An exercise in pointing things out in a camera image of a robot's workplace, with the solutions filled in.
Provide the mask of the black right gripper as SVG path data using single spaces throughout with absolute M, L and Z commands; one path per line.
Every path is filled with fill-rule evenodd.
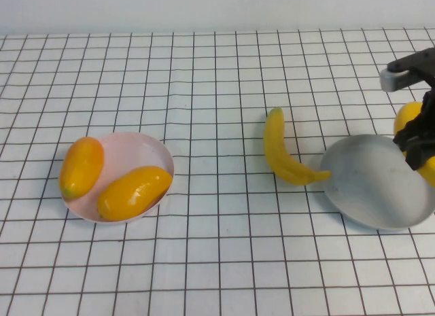
M 414 171 L 434 156 L 434 88 L 424 94 L 419 114 L 395 133 L 393 142 L 406 150 L 406 163 Z

